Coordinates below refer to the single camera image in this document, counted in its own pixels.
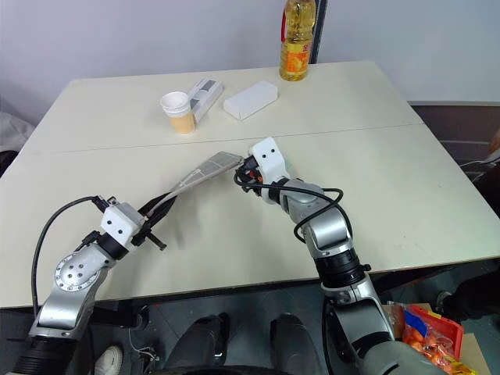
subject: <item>white wall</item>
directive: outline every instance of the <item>white wall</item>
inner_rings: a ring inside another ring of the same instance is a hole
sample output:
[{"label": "white wall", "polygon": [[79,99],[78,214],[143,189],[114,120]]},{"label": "white wall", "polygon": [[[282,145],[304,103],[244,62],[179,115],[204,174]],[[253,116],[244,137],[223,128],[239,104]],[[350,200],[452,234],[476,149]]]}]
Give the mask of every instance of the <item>white wall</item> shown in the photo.
[{"label": "white wall", "polygon": [[[276,66],[284,0],[0,0],[0,109],[80,77]],[[373,59],[410,101],[500,102],[498,0],[330,0],[319,61]]]},{"label": "white wall", "polygon": [[361,59],[409,101],[500,102],[500,2],[330,0],[319,62]]},{"label": "white wall", "polygon": [[281,0],[0,0],[0,6],[0,105],[32,123],[75,78],[279,61]]}]

